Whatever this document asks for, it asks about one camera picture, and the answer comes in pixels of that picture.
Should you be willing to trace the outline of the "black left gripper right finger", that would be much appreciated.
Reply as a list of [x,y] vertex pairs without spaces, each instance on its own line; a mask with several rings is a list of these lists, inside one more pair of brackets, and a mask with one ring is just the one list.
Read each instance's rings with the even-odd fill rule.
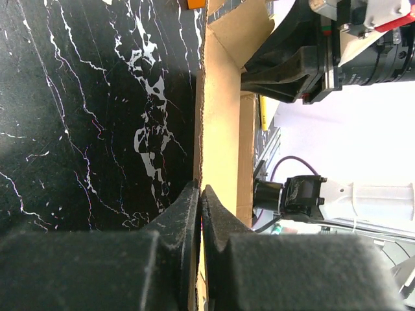
[[404,310],[375,246],[356,235],[261,235],[201,196],[210,310]]

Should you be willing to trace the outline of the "cardboard box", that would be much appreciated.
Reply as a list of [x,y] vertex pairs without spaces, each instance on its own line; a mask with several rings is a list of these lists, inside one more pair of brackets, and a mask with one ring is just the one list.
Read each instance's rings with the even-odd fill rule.
[[204,26],[193,174],[202,193],[198,287],[209,310],[255,307],[242,254],[252,234],[256,97],[241,75],[273,28],[264,1],[243,1]]

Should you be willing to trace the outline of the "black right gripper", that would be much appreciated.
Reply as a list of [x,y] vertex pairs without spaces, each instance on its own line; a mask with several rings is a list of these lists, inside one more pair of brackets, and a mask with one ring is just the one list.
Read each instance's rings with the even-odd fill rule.
[[[316,46],[320,17],[325,64],[324,51]],[[337,22],[314,13],[308,1],[295,1],[246,63],[241,89],[284,103],[293,103],[303,96],[304,104],[312,104],[344,86],[413,81],[414,22],[386,32],[340,67],[339,61]]]

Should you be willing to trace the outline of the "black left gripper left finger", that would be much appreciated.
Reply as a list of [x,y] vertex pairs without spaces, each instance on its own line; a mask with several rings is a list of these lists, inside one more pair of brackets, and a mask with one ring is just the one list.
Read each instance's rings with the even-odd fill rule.
[[1,240],[2,310],[196,310],[199,188],[137,231]]

